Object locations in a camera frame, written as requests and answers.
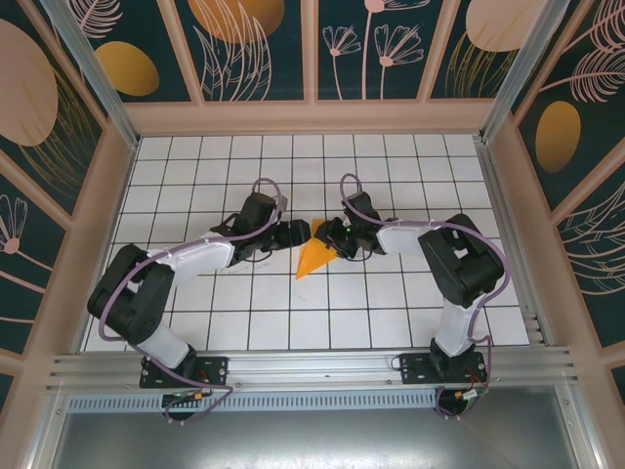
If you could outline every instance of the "orange cone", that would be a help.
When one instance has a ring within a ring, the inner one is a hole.
[[[323,222],[325,222],[325,220],[312,220],[312,237],[300,252],[300,262],[297,266],[295,279],[307,276],[309,273],[316,271],[338,257],[336,249],[326,247],[323,242],[314,237],[314,234],[316,234],[317,229]]]

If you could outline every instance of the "dark green wallpaper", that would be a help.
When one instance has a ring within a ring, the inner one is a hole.
[[[547,47],[543,51],[542,56],[540,56],[540,59],[534,66],[534,69],[531,71],[531,74],[527,77],[527,81],[525,81],[525,84],[523,85],[521,91],[519,92],[517,99],[512,104],[512,113],[517,112],[517,109],[519,108],[523,100],[525,99],[525,95],[527,95],[527,92],[529,91],[529,88],[531,87],[534,81],[534,77],[538,73],[538,70],[540,70],[543,67],[543,65],[545,64],[545,61],[547,61],[547,59],[549,58],[551,51],[554,49],[554,46],[558,42],[558,39],[560,39],[560,36],[562,35],[563,30],[566,28],[566,24],[570,20],[570,17],[573,15],[578,5],[579,5],[579,0],[570,0],[570,3],[568,4],[568,7],[566,8],[566,13],[564,14],[564,16],[562,17],[562,20],[558,24],[556,32],[554,33],[553,36],[551,36],[551,40],[549,41],[549,44],[547,44]]]
[[[431,98],[494,98],[541,7],[461,0]]]
[[[621,401],[625,405],[625,365],[612,369],[612,378],[616,383],[618,394],[621,395]]]
[[[176,1],[204,99],[302,100],[300,0],[242,0],[243,14],[238,5]]]
[[[0,57],[11,89],[0,106],[0,150],[72,213],[102,128],[14,1],[0,6]]]
[[[625,137],[624,18],[594,4],[519,126],[552,209]]]
[[[13,376],[0,373],[0,415],[2,415],[2,407],[4,407],[4,402],[7,401],[7,396],[9,396],[11,383],[13,383]]]
[[[361,100],[363,88],[368,100],[416,98],[442,3],[395,3],[320,0],[320,100]]]
[[[602,346],[625,340],[625,164],[558,226]]]
[[[0,175],[0,348],[21,354],[64,230]]]

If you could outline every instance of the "leaf illustration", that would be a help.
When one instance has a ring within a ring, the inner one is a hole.
[[[625,49],[586,54],[573,71],[570,91],[576,101],[606,103],[625,83]]]
[[[80,29],[94,39],[103,39],[112,31],[123,15],[119,6],[119,0],[69,0]]]
[[[197,1],[202,19],[214,34],[195,27],[204,52],[201,85],[209,101],[263,100],[271,85],[271,52],[261,24],[239,3],[240,21],[224,0],[212,6]],[[215,36],[225,37],[222,41]]]
[[[602,0],[590,37],[593,44],[605,52],[625,45],[625,0]]]

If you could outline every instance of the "flower illustration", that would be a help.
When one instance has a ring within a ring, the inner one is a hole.
[[[412,10],[425,7],[430,0],[406,1],[399,0],[364,0],[364,6],[370,13],[382,13],[385,10]]]
[[[0,195],[0,252],[15,254],[20,250],[20,237],[26,223],[28,205],[16,197],[15,208],[9,198]]]
[[[28,213],[28,204],[16,197],[15,203],[12,206],[11,200],[5,195],[0,195],[0,253],[9,255],[18,254],[27,261],[51,271],[52,268],[45,264],[27,256],[20,251],[20,239],[23,233],[23,227],[26,223],[26,214]],[[25,288],[29,288],[38,293],[44,293],[46,290],[38,285],[30,283],[29,281],[12,276],[7,272],[0,271],[0,277],[8,281],[12,281]],[[4,317],[0,317],[0,320],[9,320],[12,322],[20,322],[20,320],[10,320]]]
[[[354,32],[353,26],[339,26],[336,28],[336,31],[334,31],[332,26],[323,28],[323,40],[325,41],[325,45],[328,46],[328,50],[332,56],[332,63],[334,65],[334,81],[336,83],[336,91],[339,94],[339,100],[343,99],[343,95],[341,94],[341,86],[339,85],[336,58],[358,52],[360,50],[360,43],[356,42],[356,39],[357,36]]]
[[[389,36],[387,24],[375,28],[375,47],[382,66],[381,100],[384,100],[384,77],[389,66],[413,64],[423,60],[423,49],[418,49],[421,44],[418,30],[419,26],[413,28],[398,26]]]
[[[364,0],[364,8],[369,12],[367,23],[364,28],[364,47],[362,53],[362,98],[367,99],[367,51],[369,49],[369,31],[371,29],[371,18],[376,13],[384,11],[412,10],[425,7],[430,4],[430,0]]]

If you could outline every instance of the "purple cable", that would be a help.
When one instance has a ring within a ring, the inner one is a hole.
[[[121,280],[119,285],[117,285],[117,287],[113,290],[113,293],[110,296],[110,298],[108,299],[108,302],[106,303],[106,305],[104,306],[104,310],[102,312],[102,315],[100,316],[100,325],[98,326],[98,332],[100,334],[100,337],[102,337],[102,339],[105,340],[106,342],[117,342],[117,341],[123,341],[124,340],[121,337],[112,337],[112,336],[106,335],[105,330],[104,330],[104,326],[106,325],[106,320],[108,319],[108,315],[110,314],[110,310],[112,309],[113,304],[115,303],[115,301],[117,301],[117,298],[119,298],[119,295],[121,294],[123,289],[126,288],[128,283],[130,282],[130,280],[136,274],[138,274],[142,269],[144,269],[146,266],[148,266],[152,262],[155,262],[158,259],[162,259],[163,257],[166,257],[166,256],[172,256],[173,254],[176,254],[177,252],[182,251],[184,249],[188,249],[190,247],[195,247],[195,246],[199,246],[199,245],[203,245],[203,244],[208,244],[209,242],[213,242],[213,241],[228,241],[228,242],[232,242],[232,241],[242,241],[242,240],[245,240],[245,239],[249,239],[251,237],[254,237],[254,236],[257,236],[257,235],[261,234],[262,232],[267,230],[271,225],[273,225],[280,217],[280,213],[281,213],[280,207],[282,206],[282,192],[280,191],[280,188],[278,187],[278,185],[273,180],[271,180],[269,178],[260,178],[260,179],[256,180],[256,182],[254,182],[254,185],[252,186],[252,191],[254,189],[256,189],[256,188],[259,189],[261,183],[263,183],[263,182],[269,183],[270,185],[272,185],[273,188],[275,189],[275,193],[276,193],[276,209],[273,210],[273,212],[271,213],[270,219],[264,225],[262,225],[259,229],[257,229],[256,231],[254,231],[254,232],[252,232],[250,234],[243,234],[243,235],[240,235],[240,236],[230,236],[230,237],[215,236],[215,237],[210,237],[210,238],[208,238],[208,237],[201,237],[199,239],[195,239],[193,241],[189,241],[189,242],[185,242],[183,244],[180,244],[180,245],[178,245],[176,247],[173,247],[170,250],[159,252],[158,254],[155,254],[154,256],[145,259],[142,263],[140,263],[139,265],[137,265],[137,267],[135,267],[132,271],[130,271],[130,273],[123,280]],[[154,360],[151,357],[149,357],[146,354],[146,352],[141,350],[139,347],[133,347],[133,348],[135,350],[137,350],[138,352],[140,352],[141,354],[143,354],[144,356],[146,356],[156,366],[158,366],[163,372],[169,374],[171,377],[177,379],[178,381],[182,381],[182,382],[184,382],[186,384],[189,384],[189,385],[191,385],[193,387],[198,387],[198,388],[201,388],[201,389],[211,389],[211,390],[219,389],[219,390],[226,390],[227,391],[223,396],[221,396],[219,399],[217,399],[206,410],[202,410],[201,412],[195,414],[193,417],[187,419],[187,421],[190,421],[192,419],[193,420],[197,420],[198,418],[202,417],[203,415],[206,415],[208,412],[210,412],[213,408],[215,408],[217,405],[219,405],[225,398],[227,398],[234,391],[234,389],[231,386],[221,386],[221,385],[213,385],[213,384],[201,383],[199,381],[193,381],[191,379],[184,378],[183,376],[173,372],[171,369],[169,369],[163,363],[161,363],[158,360]],[[173,401],[165,408],[165,416],[169,419],[170,423],[173,423],[175,421],[169,415],[169,409],[175,403],[176,402]]]
[[[476,305],[476,310],[473,312],[473,314],[471,316],[471,320],[469,321],[469,337],[470,337],[470,340],[474,344],[480,344],[482,342],[486,342],[486,346],[487,346],[487,359],[486,359],[487,366],[486,366],[486,382],[484,383],[484,387],[487,388],[488,384],[490,383],[490,368],[491,368],[491,365],[492,365],[492,339],[490,338],[489,334],[486,334],[481,339],[474,339],[473,332],[474,332],[474,329],[476,327],[476,322],[478,320],[479,312],[484,307],[484,305],[486,303],[488,303],[490,300],[492,300],[493,298],[495,298],[496,296],[498,296],[502,291],[504,291],[506,289],[506,287],[508,286],[508,283],[510,283],[510,264],[508,263],[508,260],[506,259],[506,256],[495,245],[495,243],[493,243],[490,239],[488,239],[483,234],[481,234],[479,232],[476,232],[475,230],[472,230],[470,228],[463,227],[462,225],[456,225],[455,223],[432,222],[432,221],[431,222],[402,222],[402,221],[385,222],[385,221],[381,221],[381,220],[376,220],[375,218],[371,218],[371,217],[365,215],[364,213],[358,211],[348,201],[348,198],[345,195],[345,181],[348,178],[354,179],[355,183],[356,183],[356,189],[358,191],[362,191],[362,182],[360,181],[358,176],[356,174],[353,174],[353,173],[347,173],[347,174],[343,175],[343,177],[341,178],[341,184],[339,185],[339,191],[341,192],[341,198],[343,199],[343,203],[350,210],[352,210],[355,215],[357,215],[361,219],[366,220],[369,223],[373,223],[375,225],[381,225],[381,226],[393,225],[393,226],[399,226],[399,227],[417,227],[417,228],[422,228],[422,227],[428,227],[428,228],[450,228],[451,230],[464,232],[467,235],[471,235],[471,236],[475,237],[476,239],[479,239],[484,244],[486,244],[489,248],[491,248],[495,252],[495,254],[497,254],[497,257],[499,257],[499,259],[501,260],[501,263],[504,266],[504,281],[503,281],[503,283],[499,286],[499,288],[497,288],[496,290],[494,290],[492,293],[490,293],[488,295],[484,295],[481,298],[481,300],[478,301],[478,304]],[[445,414],[450,415],[449,412],[447,412],[444,408],[441,408],[438,405],[438,400],[440,399],[440,395],[442,394],[444,389],[445,389],[444,386],[440,387],[440,388],[437,388],[437,397],[436,397],[436,404],[437,404],[436,411],[438,412],[439,415],[442,415],[442,416],[445,416]]]

